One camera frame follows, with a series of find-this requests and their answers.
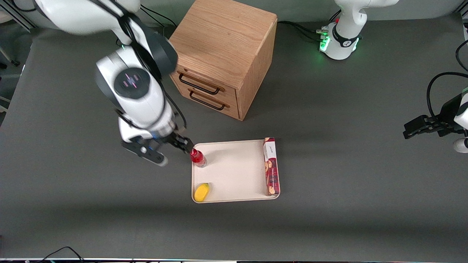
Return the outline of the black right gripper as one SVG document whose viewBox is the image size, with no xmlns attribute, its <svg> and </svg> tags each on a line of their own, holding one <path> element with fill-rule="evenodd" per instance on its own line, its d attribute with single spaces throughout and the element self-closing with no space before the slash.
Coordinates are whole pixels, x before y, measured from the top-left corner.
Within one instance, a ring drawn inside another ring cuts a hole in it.
<svg viewBox="0 0 468 263">
<path fill-rule="evenodd" d="M 165 137 L 160 136 L 158 133 L 151 133 L 151 136 L 152 138 L 145 141 L 145 147 L 152 151 L 157 151 L 166 144 L 172 145 L 186 154 L 189 154 L 192 148 L 194 148 L 194 143 L 191 139 L 183 137 L 176 132 L 172 132 Z"/>
</svg>

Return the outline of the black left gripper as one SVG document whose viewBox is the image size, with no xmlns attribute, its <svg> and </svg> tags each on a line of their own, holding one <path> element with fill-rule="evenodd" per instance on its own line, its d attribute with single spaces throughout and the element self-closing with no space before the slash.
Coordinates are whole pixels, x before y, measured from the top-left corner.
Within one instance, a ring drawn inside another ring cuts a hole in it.
<svg viewBox="0 0 468 263">
<path fill-rule="evenodd" d="M 440 113 L 432 117 L 428 115 L 420 115 L 413 120 L 407 122 L 404 126 L 404 138 L 410 139 L 416 135 L 424 133 L 438 133 L 439 137 L 449 135 L 451 133 L 465 135 L 466 130 L 454 121 L 458 109 L 461 106 L 462 95 L 459 94 L 453 97 L 441 107 Z"/>
</svg>

